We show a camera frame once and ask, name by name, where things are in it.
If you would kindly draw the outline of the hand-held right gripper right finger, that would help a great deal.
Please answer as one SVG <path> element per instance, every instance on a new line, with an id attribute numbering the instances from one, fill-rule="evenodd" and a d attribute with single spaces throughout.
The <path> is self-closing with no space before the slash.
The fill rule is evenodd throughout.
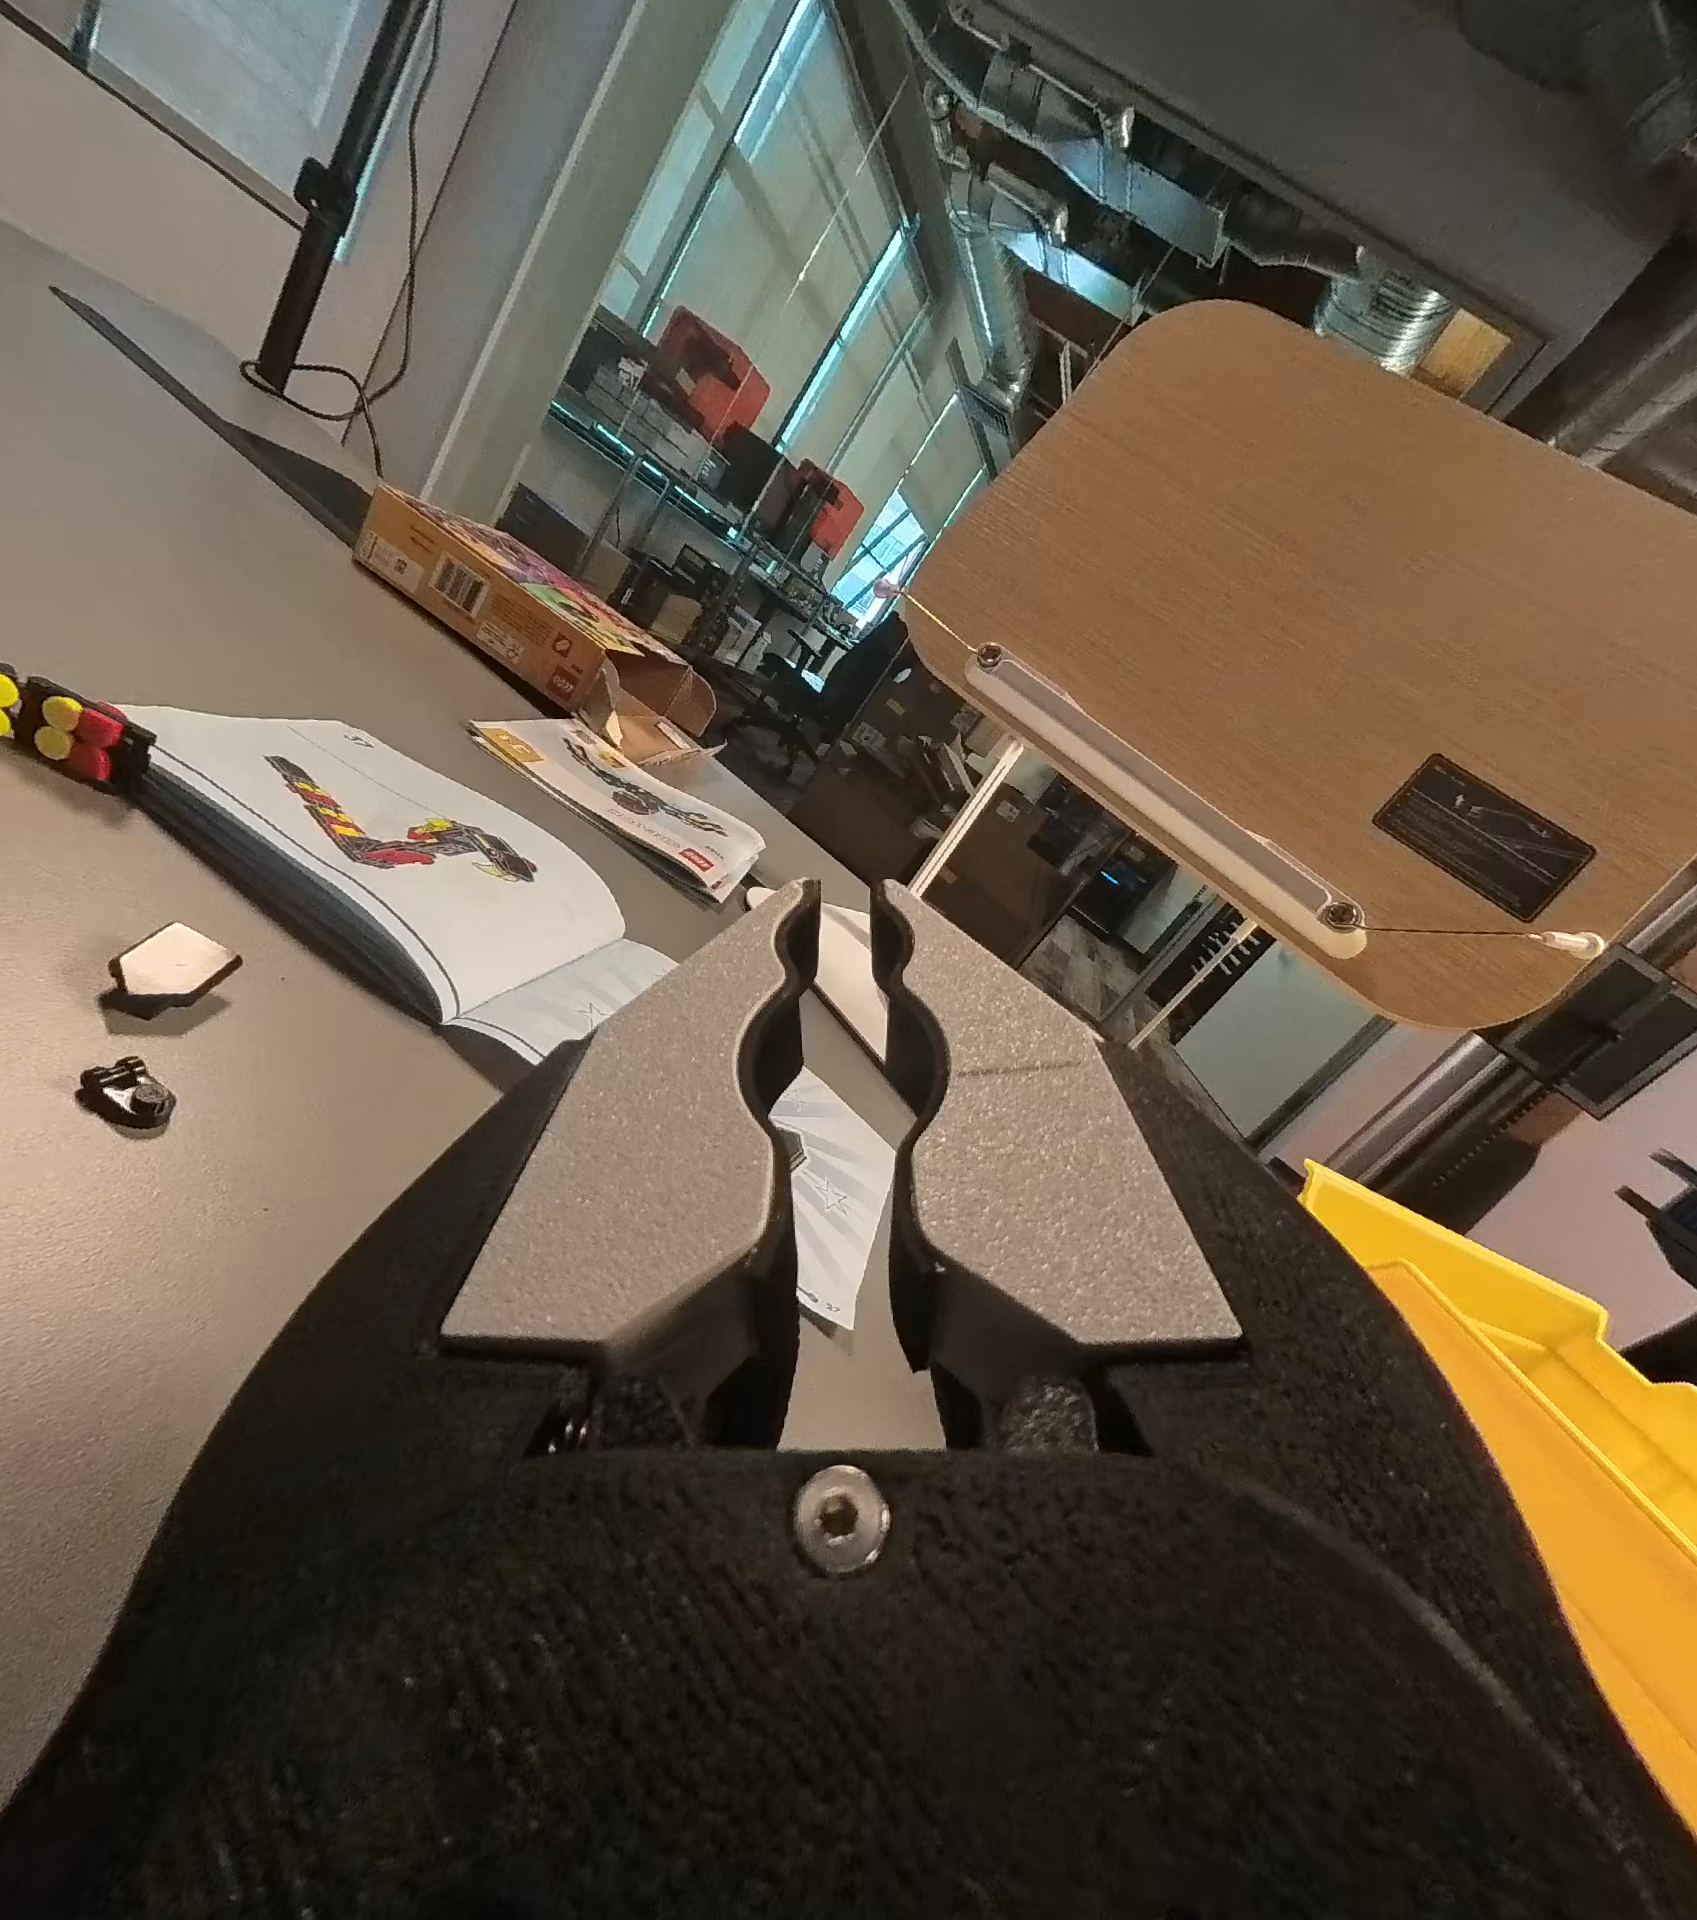
<path id="1" fill-rule="evenodd" d="M 1116 1372 L 1235 1362 L 1245 1336 L 1104 1044 L 894 881 L 868 966 L 909 1117 L 888 1312 L 946 1444 L 999 1444 L 1047 1389 L 1090 1442 L 1127 1442 Z"/>

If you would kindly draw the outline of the black red yellow lego model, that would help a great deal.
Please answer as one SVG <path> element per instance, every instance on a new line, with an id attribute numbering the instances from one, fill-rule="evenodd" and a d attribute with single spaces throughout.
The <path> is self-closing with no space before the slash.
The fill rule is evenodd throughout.
<path id="1" fill-rule="evenodd" d="M 0 661 L 0 747 L 104 794 L 132 794 L 150 768 L 153 731 L 122 707 Z"/>

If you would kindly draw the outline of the black vent grille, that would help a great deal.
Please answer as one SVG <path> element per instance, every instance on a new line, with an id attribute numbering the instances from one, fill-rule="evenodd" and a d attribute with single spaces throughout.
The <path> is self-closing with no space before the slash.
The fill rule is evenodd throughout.
<path id="1" fill-rule="evenodd" d="M 1534 1089 L 1603 1119 L 1697 1052 L 1697 992 L 1648 957 L 1610 946 L 1523 1021 L 1482 1027 Z"/>

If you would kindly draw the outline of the small black lego piece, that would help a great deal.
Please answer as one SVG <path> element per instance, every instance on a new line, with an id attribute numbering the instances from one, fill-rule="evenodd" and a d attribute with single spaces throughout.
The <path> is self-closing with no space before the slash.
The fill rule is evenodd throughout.
<path id="1" fill-rule="evenodd" d="M 172 1089 L 138 1058 L 84 1067 L 76 1080 L 76 1101 L 90 1117 L 126 1132 L 159 1132 L 177 1107 Z"/>

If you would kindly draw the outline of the closed instruction booklet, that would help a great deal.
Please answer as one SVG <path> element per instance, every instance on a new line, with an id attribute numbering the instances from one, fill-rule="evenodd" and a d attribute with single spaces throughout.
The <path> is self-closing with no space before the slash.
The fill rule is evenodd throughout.
<path id="1" fill-rule="evenodd" d="M 643 772 L 574 718 L 468 721 L 468 736 L 654 871 L 720 904 L 755 875 L 765 840 L 748 821 Z"/>

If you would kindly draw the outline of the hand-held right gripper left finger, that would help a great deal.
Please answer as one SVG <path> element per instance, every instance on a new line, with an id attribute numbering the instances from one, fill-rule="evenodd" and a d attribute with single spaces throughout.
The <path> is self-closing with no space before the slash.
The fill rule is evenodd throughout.
<path id="1" fill-rule="evenodd" d="M 654 1381 L 715 1444 L 772 1447 L 800 1308 L 788 1147 L 821 887 L 795 878 L 574 1055 L 441 1337 Z"/>

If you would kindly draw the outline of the large dark duct pipe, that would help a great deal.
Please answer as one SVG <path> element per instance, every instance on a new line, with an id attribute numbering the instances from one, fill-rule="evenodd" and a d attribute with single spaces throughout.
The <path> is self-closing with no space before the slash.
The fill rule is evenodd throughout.
<path id="1" fill-rule="evenodd" d="M 1588 466 L 1613 466 L 1697 407 L 1697 6 L 1575 6 L 1584 95 L 1671 238 L 1511 421 Z"/>

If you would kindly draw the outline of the metal shelf rack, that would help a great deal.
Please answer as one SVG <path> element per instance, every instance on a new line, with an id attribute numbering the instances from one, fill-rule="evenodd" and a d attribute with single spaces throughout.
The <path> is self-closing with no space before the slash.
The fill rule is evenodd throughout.
<path id="1" fill-rule="evenodd" d="M 547 431 L 602 500 L 557 509 L 515 483 L 502 524 L 633 627 L 757 671 L 778 655 L 821 688 L 854 644 L 831 572 L 866 509 L 828 466 L 763 435 L 769 397 L 748 349 L 698 311 L 670 306 L 649 338 L 598 306 Z"/>

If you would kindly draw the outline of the silver ventilation duct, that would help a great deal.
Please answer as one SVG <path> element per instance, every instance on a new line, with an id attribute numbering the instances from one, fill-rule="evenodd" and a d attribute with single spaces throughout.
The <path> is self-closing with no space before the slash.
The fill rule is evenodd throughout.
<path id="1" fill-rule="evenodd" d="M 955 6 L 894 6 L 922 73 L 930 145 L 981 374 L 960 402 L 985 475 L 1016 453 L 1036 365 L 1028 267 L 1069 252 L 1075 201 L 1208 269 L 1224 213 L 1133 153 L 1133 108 L 1041 69 L 1012 39 L 981 35 Z"/>

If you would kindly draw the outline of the black office chair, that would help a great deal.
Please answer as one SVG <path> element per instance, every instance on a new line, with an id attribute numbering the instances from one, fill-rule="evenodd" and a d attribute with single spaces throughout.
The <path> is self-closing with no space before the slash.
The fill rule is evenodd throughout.
<path id="1" fill-rule="evenodd" d="M 909 661 L 901 597 L 892 597 L 816 684 L 782 655 L 769 655 L 749 673 L 741 671 L 737 710 L 720 744 L 761 762 L 765 749 L 748 736 L 776 741 L 783 756 L 778 780 L 791 782 L 800 760 L 818 768 L 896 661 Z"/>

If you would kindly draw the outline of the open instruction booklet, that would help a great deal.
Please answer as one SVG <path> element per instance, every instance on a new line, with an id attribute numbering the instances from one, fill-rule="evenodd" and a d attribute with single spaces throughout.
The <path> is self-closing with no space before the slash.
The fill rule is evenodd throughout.
<path id="1" fill-rule="evenodd" d="M 156 736 L 142 808 L 431 1027 L 535 1064 L 674 970 L 670 957 L 626 930 L 615 894 L 584 853 L 353 724 L 186 707 L 126 714 Z M 711 791 L 643 772 L 763 833 Z M 755 875 L 712 904 L 637 861 L 712 909 L 763 899 L 770 878 L 812 873 L 765 840 Z"/>

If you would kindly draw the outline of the yellow plastic bin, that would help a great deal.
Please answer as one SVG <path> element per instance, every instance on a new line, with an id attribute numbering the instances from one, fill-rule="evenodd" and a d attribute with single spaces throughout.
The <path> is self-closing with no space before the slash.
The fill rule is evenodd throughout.
<path id="1" fill-rule="evenodd" d="M 1697 1384 L 1648 1381 L 1596 1301 L 1325 1164 L 1297 1199 L 1435 1358 L 1586 1669 L 1697 1837 Z"/>

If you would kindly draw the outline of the black wedge lego piece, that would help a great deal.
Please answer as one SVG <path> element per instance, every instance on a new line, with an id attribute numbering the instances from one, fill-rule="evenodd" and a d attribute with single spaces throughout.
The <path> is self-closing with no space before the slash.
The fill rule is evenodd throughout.
<path id="1" fill-rule="evenodd" d="M 226 987 L 243 957 L 186 924 L 163 924 L 110 957 L 98 1008 L 131 1021 L 188 1012 Z"/>

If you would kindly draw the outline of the wooden book stand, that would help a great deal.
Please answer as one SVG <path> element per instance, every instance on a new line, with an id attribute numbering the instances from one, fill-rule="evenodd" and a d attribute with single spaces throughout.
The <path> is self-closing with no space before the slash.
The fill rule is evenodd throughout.
<path id="1" fill-rule="evenodd" d="M 896 610 L 1394 1023 L 1534 1016 L 1697 857 L 1697 516 L 1252 305 L 1130 330 Z"/>

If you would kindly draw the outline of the yellow cardboard lego box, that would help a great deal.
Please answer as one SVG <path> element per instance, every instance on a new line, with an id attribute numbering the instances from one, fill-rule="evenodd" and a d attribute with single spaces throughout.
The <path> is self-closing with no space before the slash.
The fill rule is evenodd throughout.
<path id="1" fill-rule="evenodd" d="M 715 693 L 665 639 L 511 536 L 378 486 L 353 562 L 631 757 L 698 752 Z"/>

